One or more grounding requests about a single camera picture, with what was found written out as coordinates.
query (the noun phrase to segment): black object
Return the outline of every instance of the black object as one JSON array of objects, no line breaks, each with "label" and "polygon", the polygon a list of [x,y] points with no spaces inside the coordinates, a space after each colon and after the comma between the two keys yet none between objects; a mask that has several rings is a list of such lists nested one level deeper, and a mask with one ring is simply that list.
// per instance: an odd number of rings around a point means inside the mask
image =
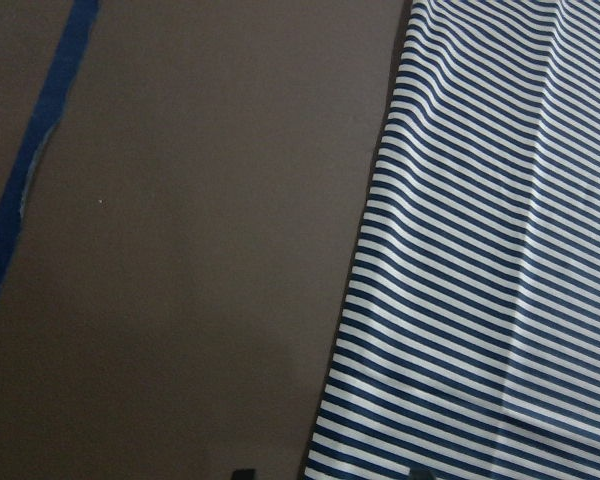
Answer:
[{"label": "black object", "polygon": [[436,480],[436,476],[428,468],[413,467],[407,480]]},{"label": "black object", "polygon": [[231,475],[231,480],[257,480],[256,470],[254,468],[235,470]]}]

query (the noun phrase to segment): painter's tape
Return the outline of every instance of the painter's tape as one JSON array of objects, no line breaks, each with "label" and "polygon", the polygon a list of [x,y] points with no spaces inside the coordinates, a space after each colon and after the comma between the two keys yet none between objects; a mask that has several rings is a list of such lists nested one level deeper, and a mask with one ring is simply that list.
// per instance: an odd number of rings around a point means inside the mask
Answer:
[{"label": "painter's tape", "polygon": [[0,286],[18,241],[27,191],[37,160],[62,116],[97,12],[98,0],[74,1],[0,199]]}]

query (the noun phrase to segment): brown surface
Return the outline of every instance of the brown surface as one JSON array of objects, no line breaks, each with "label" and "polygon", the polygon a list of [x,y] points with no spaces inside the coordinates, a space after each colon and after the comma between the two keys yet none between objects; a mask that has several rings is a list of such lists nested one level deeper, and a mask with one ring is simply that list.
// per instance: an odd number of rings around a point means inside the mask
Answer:
[{"label": "brown surface", "polygon": [[[0,1],[0,191],[67,4]],[[103,2],[0,298],[1,480],[295,477],[402,9]]]}]

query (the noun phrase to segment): striped fabric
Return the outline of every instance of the striped fabric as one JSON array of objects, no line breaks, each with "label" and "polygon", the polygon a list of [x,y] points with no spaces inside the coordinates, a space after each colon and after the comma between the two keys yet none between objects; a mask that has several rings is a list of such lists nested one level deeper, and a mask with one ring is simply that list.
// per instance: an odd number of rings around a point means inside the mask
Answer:
[{"label": "striped fabric", "polygon": [[600,479],[600,2],[414,2],[307,479]]}]

